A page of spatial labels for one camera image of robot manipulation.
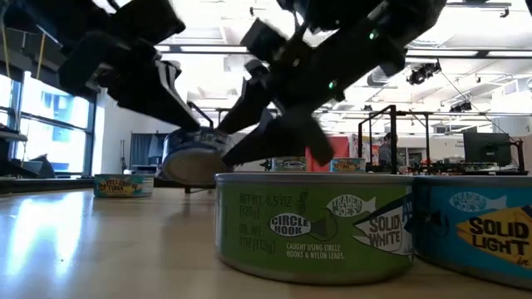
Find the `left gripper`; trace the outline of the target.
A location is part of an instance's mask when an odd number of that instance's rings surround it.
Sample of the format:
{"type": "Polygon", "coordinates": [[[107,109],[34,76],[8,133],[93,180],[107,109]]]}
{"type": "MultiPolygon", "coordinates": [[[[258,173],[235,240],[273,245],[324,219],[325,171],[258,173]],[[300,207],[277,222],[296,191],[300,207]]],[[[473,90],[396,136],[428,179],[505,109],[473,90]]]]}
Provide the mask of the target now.
{"type": "Polygon", "coordinates": [[[96,12],[60,66],[60,84],[75,93],[93,81],[121,108],[197,130],[199,122],[175,89],[180,64],[160,61],[155,49],[184,30],[170,0],[131,0],[110,15],[96,12]]]}

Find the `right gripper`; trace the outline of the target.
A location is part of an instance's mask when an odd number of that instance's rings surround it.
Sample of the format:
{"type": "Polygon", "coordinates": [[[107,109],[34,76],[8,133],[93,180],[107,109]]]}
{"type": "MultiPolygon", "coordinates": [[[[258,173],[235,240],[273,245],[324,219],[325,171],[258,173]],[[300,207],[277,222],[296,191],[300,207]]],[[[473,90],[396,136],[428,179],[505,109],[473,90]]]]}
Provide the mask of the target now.
{"type": "Polygon", "coordinates": [[[323,104],[345,99],[347,47],[342,45],[284,45],[266,51],[269,73],[265,88],[260,79],[244,80],[241,95],[217,130],[233,134],[257,127],[222,158],[228,166],[260,159],[304,156],[310,150],[320,164],[327,164],[334,150],[312,116],[273,118],[272,101],[283,112],[302,109],[311,114],[323,104]]]}

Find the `green tuna can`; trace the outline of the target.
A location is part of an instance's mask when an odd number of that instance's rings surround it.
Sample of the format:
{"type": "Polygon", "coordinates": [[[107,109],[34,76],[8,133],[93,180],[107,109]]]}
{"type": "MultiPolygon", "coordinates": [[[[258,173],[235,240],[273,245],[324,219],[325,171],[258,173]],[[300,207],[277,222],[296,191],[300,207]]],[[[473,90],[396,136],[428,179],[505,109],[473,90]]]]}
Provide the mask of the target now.
{"type": "Polygon", "coordinates": [[[305,157],[290,156],[272,158],[272,171],[305,172],[307,159],[305,157]]]}
{"type": "Polygon", "coordinates": [[[393,174],[217,174],[215,248],[228,266],[314,285],[409,270],[413,179],[393,174]]]}

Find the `blue tuna can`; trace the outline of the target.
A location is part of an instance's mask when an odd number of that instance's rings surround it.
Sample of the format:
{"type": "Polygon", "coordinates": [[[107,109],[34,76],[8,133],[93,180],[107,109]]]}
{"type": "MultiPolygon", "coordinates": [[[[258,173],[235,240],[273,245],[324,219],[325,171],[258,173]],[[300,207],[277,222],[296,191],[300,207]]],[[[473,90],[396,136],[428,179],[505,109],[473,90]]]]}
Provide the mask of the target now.
{"type": "Polygon", "coordinates": [[[211,185],[228,167],[223,156],[234,145],[232,137],[210,127],[178,129],[165,137],[161,173],[186,185],[211,185]]]}

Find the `dark grey partition curtain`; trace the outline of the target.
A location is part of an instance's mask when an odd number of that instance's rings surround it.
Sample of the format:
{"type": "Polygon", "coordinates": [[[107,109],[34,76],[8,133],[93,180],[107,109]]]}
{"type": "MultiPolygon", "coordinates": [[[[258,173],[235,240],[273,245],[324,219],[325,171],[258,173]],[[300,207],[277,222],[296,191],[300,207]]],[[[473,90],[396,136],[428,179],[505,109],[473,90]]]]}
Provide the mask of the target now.
{"type": "Polygon", "coordinates": [[[163,133],[131,134],[131,170],[136,174],[153,174],[171,178],[186,172],[182,154],[176,154],[176,131],[163,133]]]}

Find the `orange-red hanging cloth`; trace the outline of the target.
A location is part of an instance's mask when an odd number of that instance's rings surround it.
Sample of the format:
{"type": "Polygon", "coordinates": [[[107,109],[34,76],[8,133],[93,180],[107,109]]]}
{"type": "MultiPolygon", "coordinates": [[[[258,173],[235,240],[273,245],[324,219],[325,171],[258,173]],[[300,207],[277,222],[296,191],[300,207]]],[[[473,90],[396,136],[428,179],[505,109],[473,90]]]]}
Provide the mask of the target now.
{"type": "MultiPolygon", "coordinates": [[[[329,135],[329,144],[334,151],[334,158],[349,158],[350,157],[350,143],[349,139],[345,135],[329,135]]],[[[308,172],[329,172],[330,163],[327,162],[324,165],[320,165],[310,152],[309,148],[306,148],[306,160],[308,172]]]]}

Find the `large glass window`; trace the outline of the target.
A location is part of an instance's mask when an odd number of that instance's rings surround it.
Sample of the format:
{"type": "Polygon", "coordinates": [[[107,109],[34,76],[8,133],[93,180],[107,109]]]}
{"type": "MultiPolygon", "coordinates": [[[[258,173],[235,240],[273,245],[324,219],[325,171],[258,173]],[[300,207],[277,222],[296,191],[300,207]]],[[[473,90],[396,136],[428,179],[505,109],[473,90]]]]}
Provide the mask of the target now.
{"type": "Polygon", "coordinates": [[[49,86],[25,72],[21,81],[0,75],[0,126],[25,136],[7,156],[24,162],[45,157],[57,174],[88,172],[95,104],[49,86]]]}

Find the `person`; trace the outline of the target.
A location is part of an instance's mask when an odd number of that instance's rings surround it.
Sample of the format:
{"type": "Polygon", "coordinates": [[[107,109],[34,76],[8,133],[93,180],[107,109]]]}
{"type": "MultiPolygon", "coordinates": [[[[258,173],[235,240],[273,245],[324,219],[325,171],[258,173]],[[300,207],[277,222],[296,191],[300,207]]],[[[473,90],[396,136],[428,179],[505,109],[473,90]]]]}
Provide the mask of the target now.
{"type": "Polygon", "coordinates": [[[392,166],[392,137],[387,133],[378,149],[378,163],[383,169],[390,169],[392,166]]]}

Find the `black ceiling spotlight cluster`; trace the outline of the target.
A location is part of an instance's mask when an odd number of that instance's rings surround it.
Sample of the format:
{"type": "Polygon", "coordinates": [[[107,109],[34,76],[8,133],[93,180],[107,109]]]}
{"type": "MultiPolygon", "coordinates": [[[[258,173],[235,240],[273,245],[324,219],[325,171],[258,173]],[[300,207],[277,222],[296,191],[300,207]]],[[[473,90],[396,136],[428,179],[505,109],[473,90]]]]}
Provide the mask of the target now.
{"type": "Polygon", "coordinates": [[[425,63],[412,70],[411,74],[406,78],[406,81],[411,85],[420,85],[427,79],[432,78],[435,74],[441,71],[441,64],[439,61],[433,63],[425,63]]]}

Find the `black computer monitor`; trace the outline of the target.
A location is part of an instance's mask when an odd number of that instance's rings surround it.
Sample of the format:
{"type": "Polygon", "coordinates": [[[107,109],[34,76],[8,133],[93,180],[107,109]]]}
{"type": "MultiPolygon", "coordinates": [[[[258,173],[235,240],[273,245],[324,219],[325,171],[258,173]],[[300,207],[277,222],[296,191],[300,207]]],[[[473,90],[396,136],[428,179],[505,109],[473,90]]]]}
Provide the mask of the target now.
{"type": "Polygon", "coordinates": [[[465,132],[463,141],[466,162],[496,163],[500,167],[512,163],[508,134],[465,132]]]}

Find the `black desk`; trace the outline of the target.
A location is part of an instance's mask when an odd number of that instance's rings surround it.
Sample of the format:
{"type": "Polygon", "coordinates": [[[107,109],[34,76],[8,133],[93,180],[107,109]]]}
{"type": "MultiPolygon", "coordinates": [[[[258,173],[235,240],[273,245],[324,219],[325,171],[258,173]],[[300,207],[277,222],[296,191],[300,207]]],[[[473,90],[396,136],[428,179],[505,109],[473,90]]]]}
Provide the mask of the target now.
{"type": "Polygon", "coordinates": [[[459,175],[492,175],[492,176],[527,176],[527,170],[519,169],[515,165],[500,167],[490,163],[444,163],[437,161],[430,164],[414,164],[408,167],[413,175],[459,176],[459,175]]]}

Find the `silver ventilation duct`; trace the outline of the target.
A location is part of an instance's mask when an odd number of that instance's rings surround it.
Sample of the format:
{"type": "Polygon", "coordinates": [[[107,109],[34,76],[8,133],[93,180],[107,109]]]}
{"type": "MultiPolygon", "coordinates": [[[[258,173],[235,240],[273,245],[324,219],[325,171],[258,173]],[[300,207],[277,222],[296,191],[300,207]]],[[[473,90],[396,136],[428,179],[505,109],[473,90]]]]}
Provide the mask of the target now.
{"type": "Polygon", "coordinates": [[[376,66],[367,74],[366,82],[371,87],[382,87],[389,84],[392,78],[407,69],[409,64],[407,62],[402,64],[402,68],[394,66],[390,63],[385,63],[383,66],[376,66]]]}

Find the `wooden shelf black metal frame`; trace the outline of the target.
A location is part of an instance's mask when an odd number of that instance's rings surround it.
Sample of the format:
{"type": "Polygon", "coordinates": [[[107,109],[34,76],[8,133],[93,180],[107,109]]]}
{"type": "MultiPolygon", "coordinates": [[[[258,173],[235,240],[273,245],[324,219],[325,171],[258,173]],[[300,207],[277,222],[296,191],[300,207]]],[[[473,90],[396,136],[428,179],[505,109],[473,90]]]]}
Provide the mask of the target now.
{"type": "MultiPolygon", "coordinates": [[[[204,113],[204,111],[201,108],[199,108],[194,102],[191,102],[191,101],[188,101],[186,105],[191,110],[195,110],[198,114],[202,115],[209,122],[209,128],[213,129],[214,122],[204,113]]],[[[215,110],[219,112],[219,115],[221,114],[221,112],[229,111],[229,109],[226,109],[226,108],[215,108],[215,110]]],[[[389,105],[386,108],[384,108],[383,110],[379,110],[379,111],[364,110],[364,111],[358,111],[358,112],[360,112],[363,115],[364,114],[367,115],[367,118],[364,119],[363,121],[361,121],[359,123],[359,126],[358,126],[358,137],[357,137],[357,140],[358,140],[358,142],[357,142],[358,157],[362,157],[362,146],[363,146],[363,144],[362,144],[362,125],[363,125],[363,123],[365,123],[365,122],[372,123],[373,119],[376,119],[379,116],[388,115],[388,116],[391,117],[391,127],[390,127],[390,131],[387,133],[387,134],[389,134],[389,136],[387,137],[388,138],[387,142],[388,142],[388,144],[390,146],[391,153],[392,153],[392,161],[390,163],[392,163],[392,170],[393,171],[398,170],[398,168],[397,168],[398,164],[397,164],[397,159],[396,159],[395,155],[397,153],[398,137],[397,137],[397,126],[396,126],[396,124],[397,124],[397,113],[399,111],[397,111],[396,106],[395,105],[389,105]]],[[[264,113],[266,115],[266,120],[269,120],[269,118],[271,118],[273,115],[277,116],[279,111],[276,110],[276,109],[264,108],[264,113]]],[[[180,186],[181,186],[181,188],[185,189],[185,193],[186,194],[191,194],[192,193],[190,191],[191,189],[212,189],[214,187],[214,183],[208,183],[208,184],[207,183],[205,183],[205,184],[180,183],[180,186]]]]}

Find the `black table frame rail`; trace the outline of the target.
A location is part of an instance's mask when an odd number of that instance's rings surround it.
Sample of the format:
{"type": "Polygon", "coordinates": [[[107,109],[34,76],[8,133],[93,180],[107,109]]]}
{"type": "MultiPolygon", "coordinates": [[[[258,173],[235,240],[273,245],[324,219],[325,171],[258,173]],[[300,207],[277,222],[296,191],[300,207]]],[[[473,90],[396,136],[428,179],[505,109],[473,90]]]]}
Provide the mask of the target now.
{"type": "MultiPolygon", "coordinates": [[[[38,193],[73,189],[93,189],[94,179],[14,179],[0,178],[0,194],[38,193]]],[[[155,179],[156,188],[214,189],[214,184],[186,185],[171,180],[155,179]]]]}

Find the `black overhead frame beam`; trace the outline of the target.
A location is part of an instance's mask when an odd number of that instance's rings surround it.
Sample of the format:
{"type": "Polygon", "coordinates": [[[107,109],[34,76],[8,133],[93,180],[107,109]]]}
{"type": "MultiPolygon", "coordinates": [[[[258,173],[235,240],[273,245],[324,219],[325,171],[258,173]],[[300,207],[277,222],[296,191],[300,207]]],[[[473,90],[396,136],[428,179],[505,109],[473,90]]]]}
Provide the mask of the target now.
{"type": "MultiPolygon", "coordinates": [[[[158,51],[169,54],[219,54],[246,55],[245,47],[232,45],[180,45],[162,44],[155,47],[158,51]]],[[[412,58],[442,59],[531,59],[532,49],[467,49],[467,48],[410,48],[406,56],[412,58]]]]}

